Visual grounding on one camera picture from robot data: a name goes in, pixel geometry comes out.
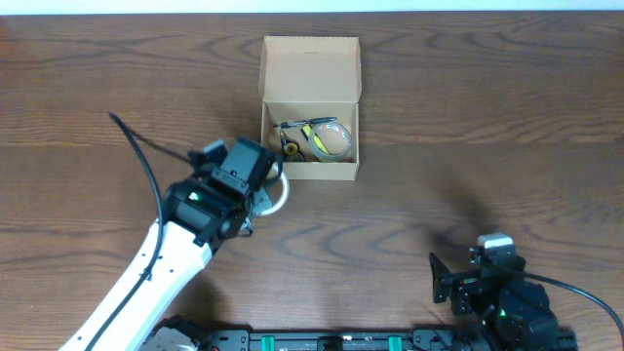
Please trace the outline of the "white masking tape roll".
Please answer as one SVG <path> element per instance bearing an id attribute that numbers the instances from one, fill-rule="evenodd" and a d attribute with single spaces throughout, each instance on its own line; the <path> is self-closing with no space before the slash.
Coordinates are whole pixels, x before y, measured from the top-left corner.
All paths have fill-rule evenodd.
<path id="1" fill-rule="evenodd" d="M 260 197 L 258 202 L 258 210 L 254 212 L 255 216 L 268 216 L 273 215 L 274 213 L 281 210 L 287 203 L 290 195 L 290 180 L 283 170 L 283 166 L 281 164 L 275 163 L 272 166 L 272 170 L 278 176 L 277 179 L 280 181 L 282 185 L 282 191 L 278 200 L 273 201 L 270 199 L 269 195 L 266 194 L 264 197 Z"/>

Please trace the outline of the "yellow correction tape dispenser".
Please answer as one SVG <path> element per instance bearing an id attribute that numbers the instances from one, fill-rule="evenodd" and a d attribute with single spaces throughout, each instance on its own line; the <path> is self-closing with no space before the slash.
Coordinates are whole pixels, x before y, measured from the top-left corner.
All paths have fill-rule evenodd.
<path id="1" fill-rule="evenodd" d="M 305 156 L 303 155 L 298 142 L 286 135 L 286 133 L 280 131 L 280 141 L 282 146 L 282 154 L 285 162 L 304 162 Z"/>

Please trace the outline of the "black gel pen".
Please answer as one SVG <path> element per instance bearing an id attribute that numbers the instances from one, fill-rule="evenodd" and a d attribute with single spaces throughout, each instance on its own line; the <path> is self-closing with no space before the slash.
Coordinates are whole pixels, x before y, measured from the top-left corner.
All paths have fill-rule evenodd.
<path id="1" fill-rule="evenodd" d="M 303 119 L 303 120 L 296 120 L 296 121 L 290 121 L 290 122 L 282 122 L 282 123 L 273 125 L 273 128 L 289 129 L 289 128 L 295 128 L 295 127 L 304 126 L 304 125 L 324 124 L 328 122 L 334 122 L 336 120 L 337 120 L 337 117 L 318 117 L 318 118 Z"/>

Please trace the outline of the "yellow highlighter with dark cap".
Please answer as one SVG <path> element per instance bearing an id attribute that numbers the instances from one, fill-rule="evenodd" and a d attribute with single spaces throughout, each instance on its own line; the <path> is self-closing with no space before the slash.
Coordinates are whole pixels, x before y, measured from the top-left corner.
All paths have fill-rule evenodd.
<path id="1" fill-rule="evenodd" d="M 312 126 L 311 125 L 303 125 L 300 129 L 303 137 L 305 138 L 306 141 L 309 140 L 311 131 L 312 131 Z M 316 145 L 316 147 L 323 153 L 328 154 L 329 151 L 327 150 L 326 146 L 324 145 L 324 143 L 321 141 L 321 139 L 317 136 L 314 135 L 314 143 Z"/>

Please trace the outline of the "clear tape roll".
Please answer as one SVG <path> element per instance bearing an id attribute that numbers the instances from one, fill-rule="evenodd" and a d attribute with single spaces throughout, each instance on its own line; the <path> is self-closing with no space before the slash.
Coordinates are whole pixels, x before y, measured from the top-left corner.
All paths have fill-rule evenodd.
<path id="1" fill-rule="evenodd" d="M 314 143 L 317 135 L 329 151 L 321 152 Z M 336 122 L 317 124 L 312 127 L 308 140 L 311 152 L 322 162 L 341 162 L 351 153 L 352 139 L 348 130 Z"/>

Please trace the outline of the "cardboard box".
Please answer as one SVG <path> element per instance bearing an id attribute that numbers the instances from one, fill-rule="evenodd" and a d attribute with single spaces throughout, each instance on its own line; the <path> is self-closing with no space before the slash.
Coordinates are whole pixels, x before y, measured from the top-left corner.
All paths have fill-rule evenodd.
<path id="1" fill-rule="evenodd" d="M 359 100 L 362 92 L 357 37 L 266 36 L 258 80 L 261 144 L 282 151 L 280 131 L 298 142 L 304 162 L 284 162 L 291 179 L 353 180 L 359 165 Z M 351 135 L 351 153 L 341 162 L 322 162 L 310 150 L 302 126 L 273 125 L 318 117 L 337 117 Z"/>

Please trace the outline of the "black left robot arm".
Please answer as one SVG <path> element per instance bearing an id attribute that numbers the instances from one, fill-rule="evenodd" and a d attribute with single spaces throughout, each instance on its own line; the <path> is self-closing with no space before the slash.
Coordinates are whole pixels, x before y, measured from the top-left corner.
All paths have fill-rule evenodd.
<path id="1" fill-rule="evenodd" d="M 232 237 L 210 224 L 208 206 L 221 194 L 195 177 L 173 184 L 164 206 L 171 213 L 152 223 L 127 270 L 61 349 L 142 347 L 175 297 Z"/>

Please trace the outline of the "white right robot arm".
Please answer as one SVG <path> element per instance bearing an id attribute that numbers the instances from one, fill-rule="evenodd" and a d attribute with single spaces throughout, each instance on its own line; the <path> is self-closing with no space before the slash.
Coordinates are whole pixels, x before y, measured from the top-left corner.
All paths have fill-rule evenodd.
<path id="1" fill-rule="evenodd" d="M 545 289 L 527 282 L 526 261 L 513 249 L 471 250 L 477 270 L 452 273 L 429 254 L 433 301 L 450 301 L 455 316 L 474 315 L 477 325 L 452 338 L 455 350 L 547 350 L 557 344 L 559 323 Z"/>

